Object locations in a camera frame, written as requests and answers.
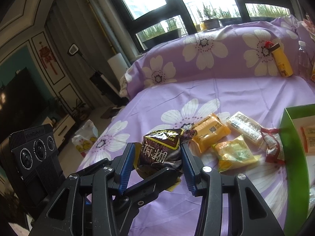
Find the clear plastic bottle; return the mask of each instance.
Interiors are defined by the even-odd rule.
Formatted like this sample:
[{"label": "clear plastic bottle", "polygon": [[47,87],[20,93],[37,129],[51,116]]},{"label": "clear plastic bottle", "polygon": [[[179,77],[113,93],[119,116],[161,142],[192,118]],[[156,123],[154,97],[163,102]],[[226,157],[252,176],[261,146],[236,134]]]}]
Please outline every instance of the clear plastic bottle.
[{"label": "clear plastic bottle", "polygon": [[299,45],[299,76],[309,81],[311,79],[313,66],[307,55],[305,42],[299,41]]}]

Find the television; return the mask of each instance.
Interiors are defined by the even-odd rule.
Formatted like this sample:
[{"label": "television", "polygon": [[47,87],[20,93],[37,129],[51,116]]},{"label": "television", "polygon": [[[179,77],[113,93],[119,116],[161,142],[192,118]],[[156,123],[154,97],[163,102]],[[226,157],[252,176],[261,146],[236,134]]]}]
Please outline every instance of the television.
[{"label": "television", "polygon": [[46,107],[29,71],[22,69],[0,91],[0,143],[12,132],[29,128]]}]

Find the purple floral sheet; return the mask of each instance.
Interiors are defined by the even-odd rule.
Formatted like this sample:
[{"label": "purple floral sheet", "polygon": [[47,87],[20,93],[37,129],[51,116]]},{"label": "purple floral sheet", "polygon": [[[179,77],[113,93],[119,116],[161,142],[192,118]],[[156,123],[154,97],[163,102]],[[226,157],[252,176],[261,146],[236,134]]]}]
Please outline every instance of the purple floral sheet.
[{"label": "purple floral sheet", "polygon": [[[315,85],[298,76],[282,78],[266,41],[279,42],[297,74],[298,41],[307,44],[314,57],[315,44],[293,17],[268,22],[231,25],[161,44],[134,62],[121,80],[121,95],[130,103],[112,120],[84,158],[79,170],[103,158],[121,155],[126,143],[142,142],[143,135],[157,129],[190,128],[210,113],[223,122],[237,111],[268,128],[279,127],[284,108],[315,103]],[[233,132],[221,141],[231,140]],[[193,154],[197,146],[189,144]],[[228,171],[246,174],[272,209],[281,226],[287,210],[285,166],[265,163],[265,153],[248,143],[261,160]],[[201,156],[216,168],[210,151]],[[192,196],[185,178],[173,192],[140,208],[133,220],[133,235],[194,235],[201,197]],[[133,171],[129,186],[141,178]],[[227,235],[228,202],[223,201],[222,235]]]}]

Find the silver bolt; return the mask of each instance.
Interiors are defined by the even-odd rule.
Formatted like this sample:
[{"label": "silver bolt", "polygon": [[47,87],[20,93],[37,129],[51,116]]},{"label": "silver bolt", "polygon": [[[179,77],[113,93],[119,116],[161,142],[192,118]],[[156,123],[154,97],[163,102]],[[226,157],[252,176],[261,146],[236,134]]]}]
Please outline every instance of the silver bolt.
[{"label": "silver bolt", "polygon": [[69,176],[70,180],[76,180],[78,178],[78,175],[77,174],[71,174]]},{"label": "silver bolt", "polygon": [[113,167],[111,167],[111,166],[105,166],[105,167],[103,168],[103,170],[104,170],[105,172],[112,171],[112,170],[113,170]]},{"label": "silver bolt", "polygon": [[211,171],[212,171],[212,168],[209,167],[209,166],[204,166],[204,167],[202,168],[202,170],[203,170],[204,172],[211,172]]},{"label": "silver bolt", "polygon": [[237,177],[238,177],[240,180],[244,180],[244,179],[246,178],[246,176],[245,176],[243,173],[238,174]]}]

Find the yellow thermos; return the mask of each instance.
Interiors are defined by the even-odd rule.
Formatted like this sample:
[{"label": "yellow thermos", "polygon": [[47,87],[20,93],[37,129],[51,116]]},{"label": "yellow thermos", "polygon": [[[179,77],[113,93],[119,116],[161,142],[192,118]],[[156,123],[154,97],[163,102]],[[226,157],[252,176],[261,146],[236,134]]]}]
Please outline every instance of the yellow thermos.
[{"label": "yellow thermos", "polygon": [[273,54],[281,76],[289,77],[293,75],[293,70],[290,65],[290,62],[280,47],[280,44],[277,43],[269,48],[269,51]]}]

